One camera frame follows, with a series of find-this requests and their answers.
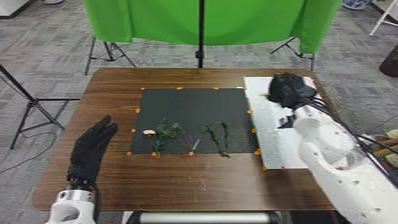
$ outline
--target light stand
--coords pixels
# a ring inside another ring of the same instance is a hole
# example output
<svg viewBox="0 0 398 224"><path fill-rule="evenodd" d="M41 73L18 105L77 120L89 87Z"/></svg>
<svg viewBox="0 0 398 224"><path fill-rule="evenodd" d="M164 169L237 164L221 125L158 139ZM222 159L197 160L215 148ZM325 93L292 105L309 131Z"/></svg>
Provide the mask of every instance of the light stand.
<svg viewBox="0 0 398 224"><path fill-rule="evenodd" d="M4 66L0 65L0 72L4 73L6 75L6 78L9 80L4 79L6 83L11 85L13 89L18 91L18 93L22 94L23 98L29 100L29 104L27 104L27 109L25 109L25 113L23 113L23 118L22 118L22 123L20 123L20 126L18 126L18 130L16 130L16 135L14 135L14 139L13 139L13 143L11 143L11 149L14 149L14 146L16 146L16 140L18 140L18 137L22 135L23 132L34 130L36 128L41 128L43 126L50 125L50 124L55 124L61 129L64 129L64 126L61 125L57 119L59 119L59 116L61 116L61 113L66 109L66 105L70 103L70 101L77 101L80 99L66 99L66 98L59 98L59 99L41 99L41 98L34 98L34 96L30 95L27 89L23 88L20 82L16 81L9 71L6 70ZM64 104L61 106L61 109L57 111L57 114L55 116L52 116L52 114L48 113L46 109L43 108L41 106L41 102L48 102L48 101L64 101ZM39 112L43 113L45 117L48 118L48 122L30 126L29 128L25 128L25 121L27 121L27 117L30 115L30 111L32 109L38 109Z"/></svg>
<svg viewBox="0 0 398 224"><path fill-rule="evenodd" d="M130 62L130 64L132 64L134 67L137 68L137 65L135 65L135 63L134 63L134 61L132 61L132 59L130 59L130 57L128 57L128 55L126 55L126 53L125 53L125 51L123 51L119 45L118 45L116 43L110 43L110 42L105 42L105 41L103 41L103 47L105 47L105 51L107 51L105 54L107 54L107 56L109 56L107 59L103 59L103 58L100 58L100 57L93 57L94 48L96 48L96 37L93 37L93 42L91 42L91 53L89 53L89 60L87 60L86 72L84 72L86 76L89 75L91 61L93 61L93 60L103 60L103 61L107 61L107 62L114 62L121 57L125 57L126 60L128 60L128 62ZM119 56L119 57L114 57L114 52L112 52L112 50L118 50L118 51L121 52L121 56Z"/></svg>
<svg viewBox="0 0 398 224"><path fill-rule="evenodd" d="M315 70L315 54L311 54L311 57L304 56L304 53L299 53L297 50L293 49L293 47L290 46L290 42L297 39L297 37L292 37L292 39L286 41L286 43L277 47L277 49L270 52L270 54L274 54L281 49L283 47L288 47L290 50L293 51L295 53L295 56L299 58L306 58L309 59L311 61L311 71Z"/></svg>

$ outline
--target black glove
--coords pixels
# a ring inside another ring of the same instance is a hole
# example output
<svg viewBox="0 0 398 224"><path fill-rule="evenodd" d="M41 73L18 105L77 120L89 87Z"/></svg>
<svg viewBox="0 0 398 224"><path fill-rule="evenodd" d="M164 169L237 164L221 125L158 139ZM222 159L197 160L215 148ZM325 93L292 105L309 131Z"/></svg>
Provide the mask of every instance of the black glove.
<svg viewBox="0 0 398 224"><path fill-rule="evenodd" d="M80 179L96 182L103 154L110 139L118 133L118 124L110 124L110 116L96 123L75 143L68 181Z"/></svg>
<svg viewBox="0 0 398 224"><path fill-rule="evenodd" d="M306 105L302 98L313 100L317 90L306 85L304 78L295 74L274 76L269 89L269 100L281 104L283 107L297 109Z"/></svg>

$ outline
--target green backdrop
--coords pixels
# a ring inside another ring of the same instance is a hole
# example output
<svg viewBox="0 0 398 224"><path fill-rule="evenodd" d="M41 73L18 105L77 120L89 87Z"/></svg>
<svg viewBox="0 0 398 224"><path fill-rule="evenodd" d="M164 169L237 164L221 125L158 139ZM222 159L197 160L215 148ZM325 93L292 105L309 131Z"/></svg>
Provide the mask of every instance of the green backdrop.
<svg viewBox="0 0 398 224"><path fill-rule="evenodd" d="M206 0L206 45L237 45L301 38L315 53L341 0ZM86 0L94 36L197 45L199 0Z"/></svg>

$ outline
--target black mat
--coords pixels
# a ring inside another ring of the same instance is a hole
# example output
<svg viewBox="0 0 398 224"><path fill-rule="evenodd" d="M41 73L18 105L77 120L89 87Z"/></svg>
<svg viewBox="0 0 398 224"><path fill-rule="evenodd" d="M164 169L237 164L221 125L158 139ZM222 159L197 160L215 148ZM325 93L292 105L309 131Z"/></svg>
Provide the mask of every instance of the black mat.
<svg viewBox="0 0 398 224"><path fill-rule="evenodd" d="M217 154L219 148L203 127L212 124L224 148L224 129L228 124L229 148L228 153L253 153L258 148L256 134L253 134L251 115L245 92L242 89L148 89L142 94L141 114L135 125L132 152L149 154L157 137L148 137L142 131L157 129L162 119L169 127L180 123L194 139L201 138L196 153ZM165 140L165 154L187 154L189 149L176 139Z"/></svg>

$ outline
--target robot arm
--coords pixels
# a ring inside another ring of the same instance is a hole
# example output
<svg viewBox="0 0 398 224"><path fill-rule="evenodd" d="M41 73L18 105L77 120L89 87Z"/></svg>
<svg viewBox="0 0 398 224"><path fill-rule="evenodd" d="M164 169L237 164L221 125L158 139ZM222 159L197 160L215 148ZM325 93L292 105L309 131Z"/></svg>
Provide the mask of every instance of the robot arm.
<svg viewBox="0 0 398 224"><path fill-rule="evenodd" d="M269 100L293 110L293 128L302 136L299 155L336 210L354 224L396 223L396 187L356 137L331 116L308 105L317 91L302 77L277 75L269 93Z"/></svg>
<svg viewBox="0 0 398 224"><path fill-rule="evenodd" d="M118 124L110 124L110 116L107 116L75 143L68 170L70 184L66 190L59 193L57 202L52 205L52 215L46 224L96 224L100 212L96 206L100 202L96 178L103 154L116 133Z"/></svg>

